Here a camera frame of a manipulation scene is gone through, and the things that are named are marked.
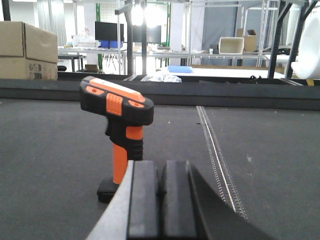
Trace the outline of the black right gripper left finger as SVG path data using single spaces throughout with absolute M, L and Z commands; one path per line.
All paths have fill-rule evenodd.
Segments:
M 129 206 L 128 240 L 156 240 L 160 235 L 158 177 L 154 162 L 136 161 Z

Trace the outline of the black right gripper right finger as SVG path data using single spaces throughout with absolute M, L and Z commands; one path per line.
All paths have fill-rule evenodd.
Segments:
M 160 235 L 163 240 L 195 240 L 197 228 L 185 162 L 166 162 L 160 182 Z

